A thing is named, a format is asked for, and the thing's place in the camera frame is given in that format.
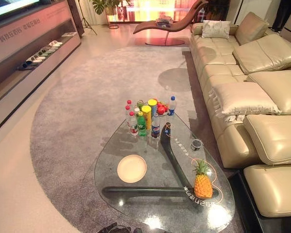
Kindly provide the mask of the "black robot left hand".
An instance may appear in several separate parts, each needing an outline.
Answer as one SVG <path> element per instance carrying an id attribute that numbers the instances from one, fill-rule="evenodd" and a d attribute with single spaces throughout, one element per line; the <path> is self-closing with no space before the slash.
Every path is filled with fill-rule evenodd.
<path id="1" fill-rule="evenodd" d="M 117 222 L 102 228 L 98 233 L 143 233 L 141 228 L 132 229 L 129 226 L 118 225 Z"/>

